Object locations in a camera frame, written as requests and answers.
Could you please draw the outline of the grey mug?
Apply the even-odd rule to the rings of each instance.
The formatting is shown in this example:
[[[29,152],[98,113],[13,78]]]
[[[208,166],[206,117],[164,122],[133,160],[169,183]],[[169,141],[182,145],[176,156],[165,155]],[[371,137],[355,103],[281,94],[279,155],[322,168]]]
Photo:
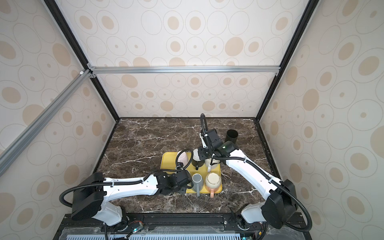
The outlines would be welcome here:
[[[204,180],[202,175],[200,175],[199,173],[194,174],[192,176],[192,183],[193,183],[192,190],[196,192],[197,197],[199,197],[200,192],[204,187]]]

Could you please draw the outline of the black corner frame post left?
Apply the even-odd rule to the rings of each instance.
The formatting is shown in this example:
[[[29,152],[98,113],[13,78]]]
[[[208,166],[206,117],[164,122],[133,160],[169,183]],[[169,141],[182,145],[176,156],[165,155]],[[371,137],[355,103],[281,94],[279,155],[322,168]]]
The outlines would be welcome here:
[[[77,59],[80,61],[80,64],[85,70],[90,70],[90,72],[93,74],[91,77],[91,81],[96,88],[97,92],[99,93],[101,99],[103,100],[104,104],[106,105],[108,111],[112,115],[113,119],[118,122],[120,120],[120,117],[115,110],[115,108],[112,105],[112,102],[110,101],[109,97],[107,96],[106,91],[104,90],[102,84],[100,83],[98,77],[93,73],[91,70],[90,62],[88,61],[88,58],[86,57],[83,49],[81,48],[79,42],[77,41],[73,31],[71,30],[69,24],[65,20],[65,17],[62,13],[62,11],[59,9],[59,5],[56,3],[56,1],[51,0],[44,0],[43,3],[47,6],[49,12],[53,16],[53,19],[55,20],[56,24],[59,26],[59,29],[63,33],[64,37],[66,38],[67,42],[69,43],[71,49],[75,53]]]

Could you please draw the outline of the black corner frame post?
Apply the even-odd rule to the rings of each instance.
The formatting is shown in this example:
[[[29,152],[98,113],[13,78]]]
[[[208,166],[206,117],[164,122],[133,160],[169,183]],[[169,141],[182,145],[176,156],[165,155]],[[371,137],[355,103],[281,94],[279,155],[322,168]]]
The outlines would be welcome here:
[[[277,75],[273,78],[273,81],[267,91],[266,96],[264,97],[264,100],[262,102],[261,108],[256,116],[257,123],[260,122],[264,112],[267,109],[267,106],[269,105],[269,102],[277,89],[277,86],[279,85],[279,82],[283,76],[283,73],[285,72],[286,68],[288,67],[288,64],[311,20],[311,17],[313,16],[313,13],[316,11],[316,8],[319,4],[319,0],[310,0],[308,1],[308,4],[303,12],[302,17],[300,18],[300,21],[298,23],[298,26],[295,29],[295,32],[293,34],[293,37],[288,44],[287,50],[283,56],[283,59],[280,64],[280,70],[277,73]]]
[[[77,59],[80,61],[80,64],[85,70],[90,70],[90,72],[93,74],[91,77],[91,81],[96,88],[97,92],[99,93],[101,99],[103,100],[104,104],[106,105],[108,111],[112,115],[113,119],[118,122],[120,120],[120,117],[115,110],[115,108],[112,105],[112,102],[110,101],[109,97],[107,96],[106,91],[104,90],[102,84],[100,83],[98,77],[93,73],[91,70],[90,62],[88,61],[88,58],[86,57],[83,49],[81,48],[79,42],[77,41],[73,31],[71,30],[69,24],[65,20],[65,17],[62,13],[62,11],[59,9],[59,5],[56,3],[56,1],[51,0],[44,0],[43,3],[47,6],[49,12],[53,16],[53,19],[55,20],[56,24],[59,26],[59,29],[63,33],[64,37],[66,38],[67,42],[69,43],[71,49],[75,53]]]

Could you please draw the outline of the horizontal aluminium rail back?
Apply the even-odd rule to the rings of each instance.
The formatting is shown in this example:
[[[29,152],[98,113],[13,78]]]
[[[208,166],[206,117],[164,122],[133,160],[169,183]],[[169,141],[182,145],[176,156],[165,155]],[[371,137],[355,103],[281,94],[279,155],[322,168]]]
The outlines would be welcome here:
[[[279,66],[92,67],[95,74],[278,73]]]

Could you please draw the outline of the peach mug cream base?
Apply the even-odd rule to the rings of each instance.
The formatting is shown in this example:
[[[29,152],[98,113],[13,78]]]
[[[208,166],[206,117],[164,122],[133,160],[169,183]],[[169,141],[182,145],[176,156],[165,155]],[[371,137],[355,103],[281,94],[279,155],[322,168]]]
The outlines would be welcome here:
[[[222,179],[216,173],[208,173],[205,179],[206,190],[210,194],[210,198],[214,198],[215,193],[222,190]]]

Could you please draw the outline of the diagonal aluminium rail left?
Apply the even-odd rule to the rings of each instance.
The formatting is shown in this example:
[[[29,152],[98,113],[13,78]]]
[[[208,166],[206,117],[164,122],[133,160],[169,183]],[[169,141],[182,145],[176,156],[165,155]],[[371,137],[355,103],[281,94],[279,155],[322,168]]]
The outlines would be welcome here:
[[[1,155],[1,175],[3,175],[26,147],[41,132],[47,123],[69,100],[74,92],[91,76],[89,69],[83,70],[48,106],[42,113],[5,149]]]

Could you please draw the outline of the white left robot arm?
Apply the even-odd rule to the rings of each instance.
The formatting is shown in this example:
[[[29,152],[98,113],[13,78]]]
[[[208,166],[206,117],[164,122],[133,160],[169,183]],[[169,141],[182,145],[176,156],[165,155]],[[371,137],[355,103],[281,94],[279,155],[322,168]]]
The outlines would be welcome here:
[[[145,177],[129,179],[105,178],[102,173],[95,173],[78,186],[62,192],[59,201],[72,209],[73,221],[92,218],[107,226],[115,226],[128,219],[125,210],[112,204],[112,201],[134,196],[185,193],[193,186],[187,170],[172,174],[157,170]]]

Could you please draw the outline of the yellow plastic tray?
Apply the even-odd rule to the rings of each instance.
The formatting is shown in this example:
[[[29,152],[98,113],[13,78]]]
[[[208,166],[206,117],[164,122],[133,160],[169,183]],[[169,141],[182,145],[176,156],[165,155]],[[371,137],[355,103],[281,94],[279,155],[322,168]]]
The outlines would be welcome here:
[[[176,168],[176,157],[177,152],[166,152],[163,154],[162,161],[161,161],[161,169],[175,169]],[[221,173],[221,167],[217,166],[210,172],[208,172],[208,168],[206,165],[203,165],[199,167],[198,170],[196,170],[196,167],[190,164],[187,168],[191,176],[194,174],[200,174],[203,178],[204,186],[200,190],[200,194],[210,194],[211,191],[206,187],[205,180],[206,176],[209,173],[215,173],[220,177],[220,186],[214,191],[214,194],[218,194],[223,190],[223,184],[222,184],[222,173]]]

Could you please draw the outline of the black mug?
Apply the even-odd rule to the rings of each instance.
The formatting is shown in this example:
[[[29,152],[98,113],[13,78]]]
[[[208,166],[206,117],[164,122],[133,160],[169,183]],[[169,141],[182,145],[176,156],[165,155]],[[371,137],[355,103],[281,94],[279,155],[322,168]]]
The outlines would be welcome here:
[[[239,133],[236,130],[228,130],[225,137],[225,142],[236,143],[238,139]]]

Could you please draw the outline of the speckled beige mug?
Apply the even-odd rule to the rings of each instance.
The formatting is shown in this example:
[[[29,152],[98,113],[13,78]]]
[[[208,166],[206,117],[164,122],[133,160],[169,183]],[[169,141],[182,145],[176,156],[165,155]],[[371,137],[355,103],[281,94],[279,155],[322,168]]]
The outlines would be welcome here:
[[[205,166],[207,167],[207,172],[210,173],[213,169],[215,169],[220,164],[219,160],[215,159],[206,159]]]

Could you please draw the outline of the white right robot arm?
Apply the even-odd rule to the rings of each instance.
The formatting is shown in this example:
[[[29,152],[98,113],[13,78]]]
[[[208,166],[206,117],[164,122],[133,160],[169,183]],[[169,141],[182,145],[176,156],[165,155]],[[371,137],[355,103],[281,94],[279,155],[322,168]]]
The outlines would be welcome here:
[[[283,226],[298,232],[309,232],[312,229],[311,215],[297,198],[296,188],[291,181],[282,181],[263,170],[236,144],[223,142],[216,129],[202,129],[200,138],[202,146],[198,151],[201,160],[224,163],[251,183],[264,199],[262,203],[249,204],[238,211],[235,219],[241,228],[248,228],[256,222],[266,222],[276,229]],[[307,219],[307,225],[302,228],[289,223],[298,209],[302,210]]]

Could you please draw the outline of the black corner frame post right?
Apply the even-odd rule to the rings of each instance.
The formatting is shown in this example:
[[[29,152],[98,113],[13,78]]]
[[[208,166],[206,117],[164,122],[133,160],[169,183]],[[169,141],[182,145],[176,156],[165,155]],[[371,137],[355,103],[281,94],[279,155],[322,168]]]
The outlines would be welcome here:
[[[303,12],[302,17],[300,18],[300,21],[298,23],[298,26],[295,29],[295,32],[293,34],[293,37],[288,44],[287,50],[283,56],[283,59],[280,64],[280,70],[277,73],[277,75],[273,78],[273,81],[267,91],[266,96],[264,97],[264,100],[262,102],[261,108],[256,116],[257,123],[260,122],[264,112],[267,109],[267,106],[269,105],[269,102],[277,89],[277,86],[279,85],[279,82],[283,76],[283,73],[285,72],[286,68],[288,67],[288,64],[311,20],[311,17],[313,16],[313,13],[316,11],[316,8],[319,4],[319,0],[310,0],[308,1],[308,4]]]

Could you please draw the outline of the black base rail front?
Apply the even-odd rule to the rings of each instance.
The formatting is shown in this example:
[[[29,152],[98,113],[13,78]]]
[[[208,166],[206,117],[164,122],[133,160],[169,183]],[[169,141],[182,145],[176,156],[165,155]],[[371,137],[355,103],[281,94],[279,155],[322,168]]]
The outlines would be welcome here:
[[[98,220],[75,222],[65,215],[55,240],[309,240],[309,233],[287,226],[275,229],[266,222],[241,228],[230,213],[128,215],[119,231]]]

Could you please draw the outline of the pink mug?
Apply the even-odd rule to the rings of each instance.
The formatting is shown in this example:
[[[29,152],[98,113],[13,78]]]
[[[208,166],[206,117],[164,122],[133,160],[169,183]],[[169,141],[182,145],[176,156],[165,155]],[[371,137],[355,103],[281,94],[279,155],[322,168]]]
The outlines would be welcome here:
[[[186,152],[179,151],[176,159],[177,169],[184,168],[189,162],[189,158]]]

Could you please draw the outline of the black-green mug white base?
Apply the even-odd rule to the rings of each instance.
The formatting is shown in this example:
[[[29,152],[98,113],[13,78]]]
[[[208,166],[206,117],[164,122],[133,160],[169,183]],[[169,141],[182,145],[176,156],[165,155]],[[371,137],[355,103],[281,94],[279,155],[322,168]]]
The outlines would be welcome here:
[[[196,171],[198,171],[199,168],[202,167],[204,164],[205,164],[205,161],[200,159],[199,150],[194,149],[192,165],[195,167]]]

